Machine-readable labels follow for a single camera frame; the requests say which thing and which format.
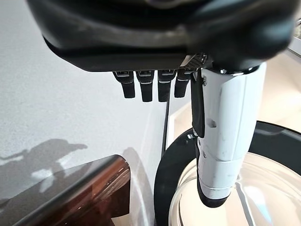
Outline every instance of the white wall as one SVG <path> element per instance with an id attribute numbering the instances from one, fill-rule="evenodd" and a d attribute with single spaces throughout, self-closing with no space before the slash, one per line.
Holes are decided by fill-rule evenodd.
<path id="1" fill-rule="evenodd" d="M 25 1 L 2 0 L 0 204 L 52 172 L 122 154 L 140 192 L 132 203 L 146 202 L 133 221 L 152 221 L 166 110 L 156 95 L 143 103 L 136 82 L 136 98 L 125 100 L 112 73 L 88 73 L 55 56 Z"/>

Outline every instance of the robotic arm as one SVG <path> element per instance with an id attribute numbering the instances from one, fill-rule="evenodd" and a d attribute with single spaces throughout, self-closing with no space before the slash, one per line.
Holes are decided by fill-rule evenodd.
<path id="1" fill-rule="evenodd" d="M 191 80 L 198 193 L 208 207 L 230 194 L 256 123 L 267 59 L 284 50 L 298 0 L 27 0 L 48 47 L 91 72 L 113 71 L 125 98 L 159 101 Z"/>

